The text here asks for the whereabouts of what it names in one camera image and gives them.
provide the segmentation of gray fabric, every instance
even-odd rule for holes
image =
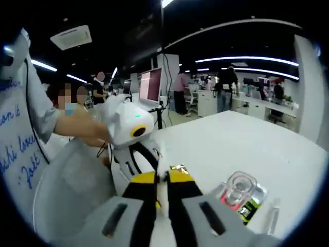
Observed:
[[[60,112],[53,108],[28,55],[31,119],[39,137],[47,142]],[[28,118],[26,64],[10,83],[0,81],[0,174],[23,218],[32,223],[37,184],[47,163],[35,141]]]
[[[231,109],[230,105],[231,93],[222,90],[217,95],[217,112],[229,111]]]

